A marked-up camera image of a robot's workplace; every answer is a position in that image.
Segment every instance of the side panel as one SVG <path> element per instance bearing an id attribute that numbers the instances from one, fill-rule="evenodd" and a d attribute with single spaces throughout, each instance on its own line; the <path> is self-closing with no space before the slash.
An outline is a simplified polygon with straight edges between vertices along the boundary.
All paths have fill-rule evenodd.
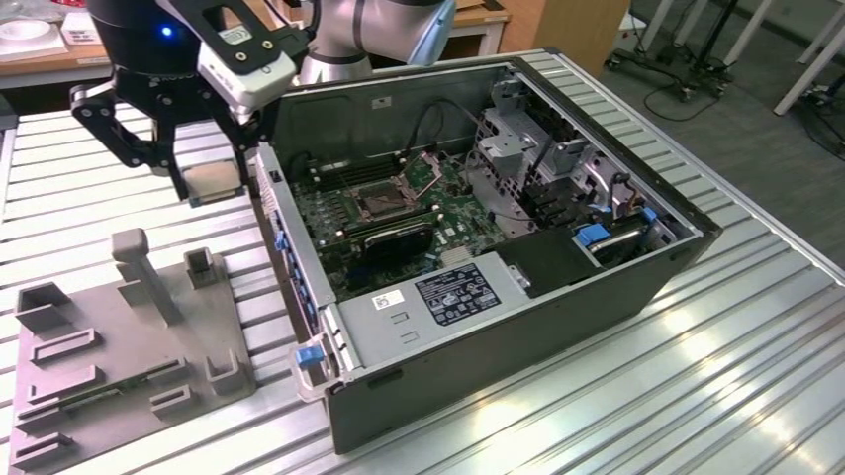
<path id="1" fill-rule="evenodd" d="M 355 449 L 637 315 L 713 240 L 708 236 L 689 241 L 676 252 L 658 254 L 329 395 L 337 453 Z"/>

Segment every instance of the black wire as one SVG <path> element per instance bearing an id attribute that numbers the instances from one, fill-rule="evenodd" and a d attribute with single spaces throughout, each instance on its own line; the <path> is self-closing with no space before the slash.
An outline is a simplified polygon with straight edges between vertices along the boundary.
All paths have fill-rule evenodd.
<path id="1" fill-rule="evenodd" d="M 833 127 L 833 124 L 831 124 L 828 122 L 828 119 L 825 118 L 825 116 L 823 116 L 819 111 L 816 110 L 814 107 L 810 107 L 809 110 L 813 112 L 813 115 L 819 118 L 819 120 L 821 121 L 821 123 L 825 125 L 825 127 L 828 128 L 828 130 L 833 133 L 833 135 L 836 136 L 836 138 L 841 141 L 845 142 L 845 137 L 843 137 L 843 134 L 840 134 L 840 131 L 836 130 L 836 127 Z"/>
<path id="2" fill-rule="evenodd" d="M 821 147 L 821 149 L 824 151 L 827 151 L 831 155 L 833 155 L 833 157 L 837 160 L 845 161 L 845 158 L 843 158 L 843 156 L 835 150 L 832 150 L 828 147 L 828 145 L 816 137 L 816 135 L 813 134 L 813 132 L 809 129 L 809 125 L 806 124 L 806 121 L 801 121 L 801 124 L 804 125 L 804 131 L 806 132 L 806 136 L 819 145 L 819 147 Z"/>
<path id="3" fill-rule="evenodd" d="M 534 163 L 529 167 L 529 172 L 526 173 L 526 180 L 523 181 L 523 188 L 529 184 L 529 178 L 531 178 L 531 175 L 534 175 L 536 171 L 538 171 L 538 168 L 541 168 L 541 164 L 544 163 L 545 156 L 549 155 L 549 150 L 552 149 L 553 144 L 554 144 L 554 135 L 549 134 L 549 138 L 545 141 L 541 154 L 538 155 L 538 157 L 534 160 Z"/>
<path id="4" fill-rule="evenodd" d="M 634 47 L 634 54 L 640 56 L 646 55 L 646 49 L 644 48 L 644 38 L 640 36 L 640 28 L 637 28 L 637 17 L 632 15 L 632 27 L 634 27 L 634 36 L 637 37 L 637 46 Z"/>
<path id="5" fill-rule="evenodd" d="M 837 139 L 841 142 L 841 134 L 839 133 L 839 131 L 833 128 L 833 125 L 824 119 L 824 117 L 819 114 L 819 111 L 816 111 L 814 107 L 809 104 L 801 104 L 804 109 L 808 109 L 813 115 L 825 123 L 827 128 L 831 130 L 831 132 L 833 132 L 833 134 L 836 135 Z M 827 151 L 837 160 L 840 161 L 845 161 L 845 157 L 843 157 L 843 155 L 833 150 L 828 144 L 816 136 L 816 134 L 813 133 L 810 127 L 809 127 L 809 121 L 806 120 L 806 117 L 804 114 L 801 114 L 800 112 L 796 114 L 798 121 L 801 122 L 801 125 L 804 126 L 804 131 L 806 132 L 806 137 L 813 141 L 813 143 L 816 143 L 816 145 L 819 145 L 819 147 Z"/>
<path id="6" fill-rule="evenodd" d="M 507 220 L 511 220 L 511 221 L 526 221 L 526 222 L 530 222 L 530 221 L 534 220 L 534 218 L 517 218 L 514 216 L 503 215 L 502 213 L 499 213 L 498 211 L 494 211 L 494 210 L 490 210 L 490 213 L 493 213 L 494 215 L 497 215 L 497 216 L 499 216 L 499 217 L 502 217 L 502 218 L 505 218 Z"/>
<path id="7" fill-rule="evenodd" d="M 681 25 L 684 24 L 684 20 L 686 20 L 686 15 L 689 15 L 689 9 L 694 5 L 696 0 L 689 0 L 689 3 L 684 7 L 684 11 L 681 12 L 681 18 L 677 19 L 677 23 L 674 24 L 674 28 L 672 29 L 672 42 L 674 43 L 674 38 L 677 37 L 677 32 L 681 29 Z"/>
<path id="8" fill-rule="evenodd" d="M 652 97 L 662 92 L 666 91 L 670 87 L 674 86 L 673 84 L 669 84 L 666 86 L 661 86 L 658 87 L 654 91 L 652 91 L 649 94 L 646 94 L 646 97 L 644 98 L 644 106 L 646 107 L 646 109 L 649 109 L 649 112 L 652 112 L 656 116 L 658 116 L 661 119 L 665 119 L 670 122 L 689 122 L 692 121 L 696 117 L 698 117 L 708 109 L 710 109 L 717 103 L 718 101 L 722 99 L 721 97 L 717 97 L 713 102 L 710 102 L 706 106 L 704 106 L 701 109 L 698 109 L 698 111 L 696 111 L 694 114 L 692 114 L 688 117 L 669 117 L 664 114 L 661 114 L 658 111 L 654 110 L 654 108 L 652 107 L 652 104 L 649 104 L 649 99 L 652 99 Z"/>
<path id="9" fill-rule="evenodd" d="M 282 12 L 277 9 L 277 5 L 274 5 L 273 0 L 265 0 L 265 5 L 267 5 L 267 8 L 270 9 L 274 16 L 279 19 L 279 21 L 286 24 L 286 27 L 289 27 L 291 25 L 291 22 L 282 14 Z"/>
<path id="10" fill-rule="evenodd" d="M 319 28 L 319 21 L 322 19 L 322 5 L 321 0 L 311 0 L 311 24 L 305 28 L 307 35 L 314 40 L 317 38 L 317 29 Z"/>
<path id="11" fill-rule="evenodd" d="M 481 129 L 483 129 L 487 133 L 491 134 L 487 126 L 482 124 L 482 122 L 478 120 L 475 115 L 466 109 L 466 107 L 463 107 L 461 104 L 454 102 L 451 99 L 446 99 L 445 97 L 438 97 L 431 102 L 425 104 L 425 106 L 422 106 L 421 112 L 418 113 L 418 117 L 414 121 L 414 131 L 411 132 L 411 136 L 409 137 L 409 143 L 406 144 L 405 156 L 409 156 L 411 154 L 411 149 L 414 148 L 414 145 L 417 145 L 418 143 L 418 137 L 421 135 L 421 127 L 423 126 L 423 120 L 425 120 L 425 116 L 427 115 L 427 111 L 430 111 L 431 108 L 434 106 L 438 106 L 439 104 L 447 104 L 451 107 L 454 107 L 457 110 L 459 110 L 463 113 L 463 115 L 475 123 L 475 125 Z"/>

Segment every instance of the motherboard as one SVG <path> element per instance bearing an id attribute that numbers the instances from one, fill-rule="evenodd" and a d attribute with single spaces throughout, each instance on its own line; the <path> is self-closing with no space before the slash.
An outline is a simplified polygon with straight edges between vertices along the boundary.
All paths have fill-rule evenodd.
<path id="1" fill-rule="evenodd" d="M 313 168 L 294 185 L 338 300 L 447 267 L 506 240 L 465 167 L 465 154 L 423 151 L 355 168 Z"/>

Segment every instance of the slotted metal table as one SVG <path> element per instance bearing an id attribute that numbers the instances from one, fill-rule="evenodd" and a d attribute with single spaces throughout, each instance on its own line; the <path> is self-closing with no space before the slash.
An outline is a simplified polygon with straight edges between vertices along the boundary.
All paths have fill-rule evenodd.
<path id="1" fill-rule="evenodd" d="M 64 473 L 839 473 L 845 468 L 845 277 L 824 256 L 560 54 L 522 53 L 725 228 L 638 316 L 389 434 L 334 454 L 321 404 L 286 362 L 295 341 L 246 198 L 191 209 L 67 112 L 23 118 L 0 161 L 0 448 L 8 456 L 18 289 L 118 280 L 108 237 L 147 229 L 151 260 L 226 256 L 261 388 L 248 399 Z M 150 121 L 122 109 L 131 130 Z M 180 161 L 226 157 L 210 125 Z"/>

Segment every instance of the warning label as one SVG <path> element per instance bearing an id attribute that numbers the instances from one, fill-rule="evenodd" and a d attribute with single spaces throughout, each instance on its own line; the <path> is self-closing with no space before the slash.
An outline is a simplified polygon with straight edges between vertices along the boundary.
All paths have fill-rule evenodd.
<path id="1" fill-rule="evenodd" d="M 502 303 L 475 264 L 422 280 L 417 286 L 427 309 L 443 326 Z"/>

